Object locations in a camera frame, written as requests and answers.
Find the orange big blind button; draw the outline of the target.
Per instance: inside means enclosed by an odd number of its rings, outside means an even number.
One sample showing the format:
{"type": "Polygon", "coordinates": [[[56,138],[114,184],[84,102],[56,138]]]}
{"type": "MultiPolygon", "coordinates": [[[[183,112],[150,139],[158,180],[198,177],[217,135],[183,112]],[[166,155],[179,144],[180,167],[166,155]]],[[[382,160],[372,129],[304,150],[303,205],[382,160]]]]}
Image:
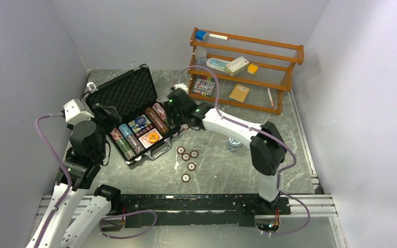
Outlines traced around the orange big blind button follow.
{"type": "Polygon", "coordinates": [[[160,135],[157,132],[150,132],[147,135],[147,139],[150,143],[155,143],[160,139],[160,135]]]}

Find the red playing card deck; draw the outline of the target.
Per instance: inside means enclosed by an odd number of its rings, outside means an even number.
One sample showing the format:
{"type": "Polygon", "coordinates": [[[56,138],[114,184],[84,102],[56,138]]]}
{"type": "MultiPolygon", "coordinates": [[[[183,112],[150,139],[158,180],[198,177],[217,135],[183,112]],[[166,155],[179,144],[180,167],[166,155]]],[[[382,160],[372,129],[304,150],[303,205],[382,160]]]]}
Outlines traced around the red playing card deck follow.
{"type": "MultiPolygon", "coordinates": [[[[162,138],[162,135],[156,130],[156,129],[152,129],[150,132],[157,132],[159,135],[160,135],[160,139],[159,140],[161,140],[161,138],[162,138]]],[[[139,137],[139,141],[141,142],[141,144],[143,145],[143,147],[146,149],[146,148],[149,148],[150,146],[152,146],[152,145],[154,145],[155,143],[150,143],[149,141],[148,141],[148,139],[147,139],[147,135],[148,135],[148,133],[146,133],[146,134],[144,134],[144,135],[142,135],[142,136],[140,136],[139,137]]]]}

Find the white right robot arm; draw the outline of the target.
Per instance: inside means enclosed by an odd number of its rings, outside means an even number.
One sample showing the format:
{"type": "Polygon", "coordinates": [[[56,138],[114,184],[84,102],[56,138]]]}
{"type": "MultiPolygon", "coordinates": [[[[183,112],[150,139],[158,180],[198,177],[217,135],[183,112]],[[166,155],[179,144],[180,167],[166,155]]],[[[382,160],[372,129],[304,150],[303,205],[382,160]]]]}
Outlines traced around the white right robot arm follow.
{"type": "Polygon", "coordinates": [[[278,169],[284,162],[286,150],[276,125],[267,121],[260,125],[231,116],[216,105],[197,104],[183,89],[168,94],[164,110],[169,125],[187,124],[214,131],[232,138],[250,150],[253,167],[260,174],[258,207],[270,214],[278,207],[278,169]]]}

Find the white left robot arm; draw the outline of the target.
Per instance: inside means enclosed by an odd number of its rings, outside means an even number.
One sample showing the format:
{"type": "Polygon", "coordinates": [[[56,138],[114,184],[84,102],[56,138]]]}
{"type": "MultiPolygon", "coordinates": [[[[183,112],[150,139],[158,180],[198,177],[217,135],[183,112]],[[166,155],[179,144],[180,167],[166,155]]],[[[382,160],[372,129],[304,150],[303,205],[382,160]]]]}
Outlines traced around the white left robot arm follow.
{"type": "Polygon", "coordinates": [[[80,247],[93,227],[106,214],[115,215],[122,209],[120,190],[101,186],[86,210],[72,222],[71,218],[80,201],[88,192],[104,160],[110,158],[106,151],[106,135],[119,124],[121,117],[114,106],[99,103],[84,107],[78,99],[69,101],[64,110],[47,114],[35,120],[35,127],[60,169],[48,208],[27,247],[80,247]],[[64,159],[60,158],[43,135],[39,122],[51,117],[65,118],[71,129],[71,147],[64,159]]]}

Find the coloured marker pack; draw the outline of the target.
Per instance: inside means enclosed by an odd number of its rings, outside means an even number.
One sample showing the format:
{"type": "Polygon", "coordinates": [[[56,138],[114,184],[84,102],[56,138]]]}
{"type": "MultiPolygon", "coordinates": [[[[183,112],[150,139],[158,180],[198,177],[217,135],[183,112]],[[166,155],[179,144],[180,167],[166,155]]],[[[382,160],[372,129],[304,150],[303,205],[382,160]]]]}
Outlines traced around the coloured marker pack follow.
{"type": "Polygon", "coordinates": [[[199,75],[193,87],[193,94],[211,97],[215,87],[215,81],[212,76],[199,75]]]}

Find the purple red chip row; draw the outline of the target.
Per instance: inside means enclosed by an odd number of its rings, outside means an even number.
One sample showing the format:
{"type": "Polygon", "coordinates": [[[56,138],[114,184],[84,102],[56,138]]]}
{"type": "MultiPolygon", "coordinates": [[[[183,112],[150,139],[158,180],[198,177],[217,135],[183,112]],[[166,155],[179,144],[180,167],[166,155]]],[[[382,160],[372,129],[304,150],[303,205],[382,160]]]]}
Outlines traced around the purple red chip row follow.
{"type": "Polygon", "coordinates": [[[153,104],[152,109],[153,109],[153,110],[156,112],[156,114],[161,118],[161,120],[162,120],[165,124],[167,124],[167,115],[166,115],[166,112],[165,112],[163,106],[162,106],[160,103],[156,102],[156,103],[153,104]]]}

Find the orange brown chip row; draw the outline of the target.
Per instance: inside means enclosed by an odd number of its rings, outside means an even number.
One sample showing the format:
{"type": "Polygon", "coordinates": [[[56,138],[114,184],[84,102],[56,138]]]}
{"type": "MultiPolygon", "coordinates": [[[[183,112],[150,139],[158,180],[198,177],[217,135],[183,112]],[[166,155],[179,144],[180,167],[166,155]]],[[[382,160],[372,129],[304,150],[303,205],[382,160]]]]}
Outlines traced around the orange brown chip row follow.
{"type": "Polygon", "coordinates": [[[145,109],[145,114],[155,124],[156,128],[161,132],[161,134],[166,135],[169,132],[167,125],[151,107],[145,109]]]}

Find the blue small blind button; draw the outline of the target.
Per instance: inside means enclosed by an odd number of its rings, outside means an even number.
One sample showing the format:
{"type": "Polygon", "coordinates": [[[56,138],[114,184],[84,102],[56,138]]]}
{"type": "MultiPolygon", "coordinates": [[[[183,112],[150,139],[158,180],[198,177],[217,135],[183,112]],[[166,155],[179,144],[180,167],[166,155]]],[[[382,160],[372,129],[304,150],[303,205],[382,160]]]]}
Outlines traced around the blue small blind button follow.
{"type": "Polygon", "coordinates": [[[135,120],[135,125],[139,127],[144,127],[147,123],[147,119],[144,116],[138,116],[135,120]]]}

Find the red dice row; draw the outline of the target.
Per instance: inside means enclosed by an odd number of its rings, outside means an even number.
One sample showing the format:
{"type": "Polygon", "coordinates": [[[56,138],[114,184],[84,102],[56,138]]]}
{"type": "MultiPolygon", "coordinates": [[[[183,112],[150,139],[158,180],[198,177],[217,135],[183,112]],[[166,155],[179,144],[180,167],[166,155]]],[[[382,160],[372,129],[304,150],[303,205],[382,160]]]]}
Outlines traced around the red dice row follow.
{"type": "Polygon", "coordinates": [[[143,127],[143,128],[141,128],[141,129],[139,129],[139,130],[136,131],[136,135],[137,135],[138,137],[139,137],[139,136],[142,136],[142,135],[144,135],[144,134],[150,132],[153,128],[154,128],[154,127],[153,127],[152,125],[149,125],[149,126],[147,126],[147,127],[143,127]]]}

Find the black poker chip case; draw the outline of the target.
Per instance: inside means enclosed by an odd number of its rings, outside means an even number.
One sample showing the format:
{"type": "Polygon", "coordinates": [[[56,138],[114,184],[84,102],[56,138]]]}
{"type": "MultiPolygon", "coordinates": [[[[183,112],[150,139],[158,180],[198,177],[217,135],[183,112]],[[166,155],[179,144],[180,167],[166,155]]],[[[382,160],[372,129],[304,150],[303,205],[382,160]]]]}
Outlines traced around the black poker chip case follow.
{"type": "MultiPolygon", "coordinates": [[[[145,109],[148,107],[152,108],[153,104],[156,102],[160,103],[162,106],[163,103],[158,101],[158,94],[151,76],[150,68],[146,64],[134,64],[132,67],[132,70],[121,73],[101,84],[88,81],[86,84],[88,92],[85,94],[84,100],[91,110],[92,106],[96,103],[100,103],[104,106],[115,106],[120,115],[120,124],[114,125],[114,128],[119,130],[121,124],[126,124],[139,140],[136,131],[143,127],[135,125],[134,120],[138,116],[146,117],[147,123],[144,127],[152,125],[154,129],[161,134],[155,124],[145,114],[145,109]]],[[[131,160],[126,160],[110,133],[108,137],[113,141],[126,163],[133,164],[145,156],[156,159],[158,155],[154,152],[161,146],[164,146],[165,149],[159,152],[160,155],[170,150],[171,139],[181,132],[181,127],[169,127],[168,124],[166,125],[169,128],[169,132],[166,135],[161,134],[161,140],[149,148],[144,148],[142,153],[135,153],[135,157],[131,160]]]]}

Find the green red chip row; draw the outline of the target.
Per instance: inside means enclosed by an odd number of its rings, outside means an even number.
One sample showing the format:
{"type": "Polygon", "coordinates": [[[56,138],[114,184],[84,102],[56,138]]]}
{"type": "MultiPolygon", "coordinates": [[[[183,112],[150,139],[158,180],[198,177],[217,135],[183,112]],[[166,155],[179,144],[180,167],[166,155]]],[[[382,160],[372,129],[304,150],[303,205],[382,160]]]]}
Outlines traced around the green red chip row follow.
{"type": "Polygon", "coordinates": [[[117,128],[114,128],[110,135],[113,138],[115,144],[119,147],[119,150],[123,153],[126,160],[131,160],[135,157],[134,150],[130,147],[122,133],[117,128]]]}

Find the clear plastic cup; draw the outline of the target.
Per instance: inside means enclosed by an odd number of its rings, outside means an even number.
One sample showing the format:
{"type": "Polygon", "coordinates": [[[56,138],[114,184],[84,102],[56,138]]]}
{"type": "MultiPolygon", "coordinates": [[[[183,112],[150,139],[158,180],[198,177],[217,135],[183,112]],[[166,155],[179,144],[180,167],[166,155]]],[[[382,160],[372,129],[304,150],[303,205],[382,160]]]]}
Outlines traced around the clear plastic cup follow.
{"type": "Polygon", "coordinates": [[[203,65],[207,61],[207,50],[203,47],[197,47],[194,51],[195,64],[203,65]]]}

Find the orange spiral notebook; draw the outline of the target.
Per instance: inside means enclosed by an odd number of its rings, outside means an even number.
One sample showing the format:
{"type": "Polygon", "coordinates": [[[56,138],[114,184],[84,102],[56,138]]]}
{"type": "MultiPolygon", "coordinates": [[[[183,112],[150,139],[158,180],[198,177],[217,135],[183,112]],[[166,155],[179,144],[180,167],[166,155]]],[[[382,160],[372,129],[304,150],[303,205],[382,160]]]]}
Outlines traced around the orange spiral notebook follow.
{"type": "Polygon", "coordinates": [[[239,83],[236,83],[229,93],[229,98],[244,103],[249,92],[250,92],[250,88],[243,86],[239,83]]]}

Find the blue white ceramic jar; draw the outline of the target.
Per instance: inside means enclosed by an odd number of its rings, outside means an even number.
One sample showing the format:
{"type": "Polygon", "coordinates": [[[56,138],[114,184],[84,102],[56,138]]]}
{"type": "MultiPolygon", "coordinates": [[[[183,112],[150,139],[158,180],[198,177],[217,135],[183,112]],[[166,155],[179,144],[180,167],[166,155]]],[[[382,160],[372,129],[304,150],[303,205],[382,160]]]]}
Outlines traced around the blue white ceramic jar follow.
{"type": "Polygon", "coordinates": [[[242,143],[229,137],[226,143],[226,148],[230,151],[230,152],[237,152],[242,146],[242,143]]]}

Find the white cardboard box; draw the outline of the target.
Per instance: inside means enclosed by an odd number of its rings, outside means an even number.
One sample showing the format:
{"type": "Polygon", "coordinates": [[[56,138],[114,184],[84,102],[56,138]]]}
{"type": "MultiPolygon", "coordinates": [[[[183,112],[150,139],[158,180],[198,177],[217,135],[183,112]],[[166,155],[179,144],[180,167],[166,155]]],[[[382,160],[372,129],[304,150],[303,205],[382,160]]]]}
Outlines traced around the white cardboard box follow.
{"type": "Polygon", "coordinates": [[[234,76],[236,74],[238,74],[239,72],[241,72],[242,70],[244,70],[246,67],[248,67],[250,64],[250,62],[245,59],[243,56],[240,56],[238,58],[236,58],[235,60],[227,63],[225,65],[224,71],[230,75],[230,76],[234,76]]]}

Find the orange wooden shelf rack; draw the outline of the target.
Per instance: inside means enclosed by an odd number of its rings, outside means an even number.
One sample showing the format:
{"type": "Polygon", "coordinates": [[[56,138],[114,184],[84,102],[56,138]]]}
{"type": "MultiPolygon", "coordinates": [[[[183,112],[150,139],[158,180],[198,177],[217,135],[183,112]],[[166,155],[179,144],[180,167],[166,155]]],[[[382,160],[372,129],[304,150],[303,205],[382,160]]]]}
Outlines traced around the orange wooden shelf rack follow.
{"type": "Polygon", "coordinates": [[[284,94],[292,89],[294,68],[304,62],[304,46],[302,44],[290,44],[233,35],[197,27],[192,32],[190,45],[193,48],[190,60],[191,69],[188,70],[191,97],[205,101],[213,101],[219,97],[219,102],[222,104],[278,115],[281,114],[283,109],[284,94]],[[205,41],[199,41],[194,36],[198,30],[227,36],[228,39],[222,40],[209,37],[205,41]],[[243,56],[250,64],[259,66],[259,69],[256,74],[249,74],[247,72],[248,67],[246,67],[238,74],[230,76],[226,72],[207,67],[206,63],[196,65],[194,51],[197,47],[203,47],[207,50],[207,59],[217,58],[231,62],[243,56]],[[192,93],[195,81],[199,75],[213,77],[215,87],[211,97],[192,93]],[[250,88],[244,103],[229,98],[229,93],[236,83],[250,88]],[[267,88],[271,89],[274,108],[270,105],[267,88]]]}

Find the yellow small block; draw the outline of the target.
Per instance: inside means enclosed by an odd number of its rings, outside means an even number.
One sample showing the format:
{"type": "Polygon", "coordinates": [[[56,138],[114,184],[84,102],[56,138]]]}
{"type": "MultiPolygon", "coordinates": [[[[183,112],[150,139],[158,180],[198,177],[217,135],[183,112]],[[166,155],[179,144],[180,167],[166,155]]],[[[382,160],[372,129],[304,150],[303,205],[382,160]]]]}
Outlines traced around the yellow small block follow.
{"type": "Polygon", "coordinates": [[[249,64],[247,72],[249,74],[256,74],[258,69],[259,69],[259,66],[255,65],[255,64],[249,64]]]}

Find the white pen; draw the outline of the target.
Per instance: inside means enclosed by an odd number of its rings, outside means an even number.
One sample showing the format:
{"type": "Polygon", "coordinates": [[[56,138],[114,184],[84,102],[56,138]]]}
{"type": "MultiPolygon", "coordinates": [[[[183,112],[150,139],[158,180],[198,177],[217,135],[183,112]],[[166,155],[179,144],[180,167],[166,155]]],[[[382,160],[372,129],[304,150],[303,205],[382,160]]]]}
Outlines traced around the white pen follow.
{"type": "Polygon", "coordinates": [[[274,108],[274,101],[273,101],[273,97],[271,95],[271,89],[270,88],[267,88],[267,93],[268,93],[268,98],[269,98],[269,101],[270,101],[270,105],[271,105],[271,107],[274,108]]]}

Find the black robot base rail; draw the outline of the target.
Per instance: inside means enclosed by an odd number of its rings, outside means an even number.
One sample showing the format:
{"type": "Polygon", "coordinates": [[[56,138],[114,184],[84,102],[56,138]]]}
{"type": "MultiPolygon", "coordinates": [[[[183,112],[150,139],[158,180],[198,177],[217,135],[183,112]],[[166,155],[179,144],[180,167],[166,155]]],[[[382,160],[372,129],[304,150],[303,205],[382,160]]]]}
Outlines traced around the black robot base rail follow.
{"type": "Polygon", "coordinates": [[[120,202],[110,211],[111,215],[152,210],[157,214],[138,214],[126,219],[126,227],[143,227],[155,223],[157,226],[180,225],[225,225],[254,227],[255,218],[276,214],[289,215],[289,200],[278,196],[272,202],[258,194],[193,194],[157,195],[123,194],[120,202]]]}

